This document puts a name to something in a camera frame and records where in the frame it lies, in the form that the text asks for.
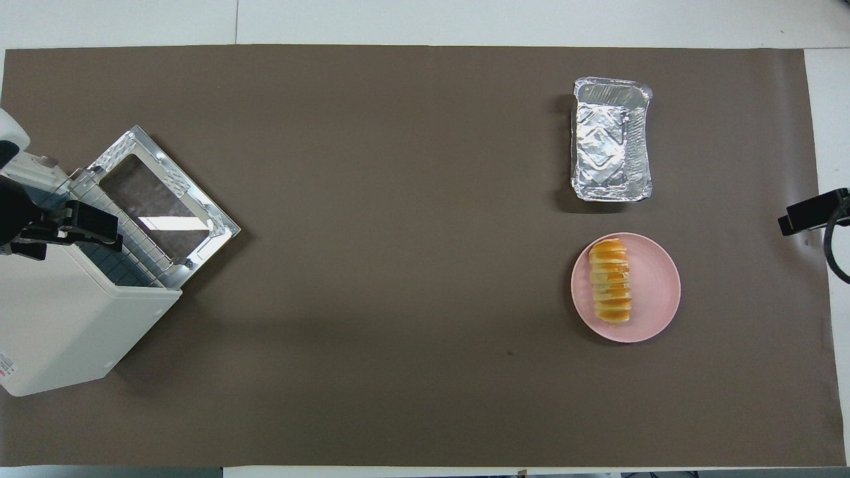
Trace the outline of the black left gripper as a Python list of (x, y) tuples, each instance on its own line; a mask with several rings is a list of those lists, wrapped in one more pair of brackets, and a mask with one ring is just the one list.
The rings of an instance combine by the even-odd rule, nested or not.
[(100, 245), (120, 253), (124, 237), (119, 220), (95, 206), (67, 200), (64, 203), (64, 233), (60, 236), (57, 210), (41, 208), (18, 182), (1, 179), (1, 246), (3, 256), (19, 255), (45, 260), (48, 243), (60, 246), (76, 242)]

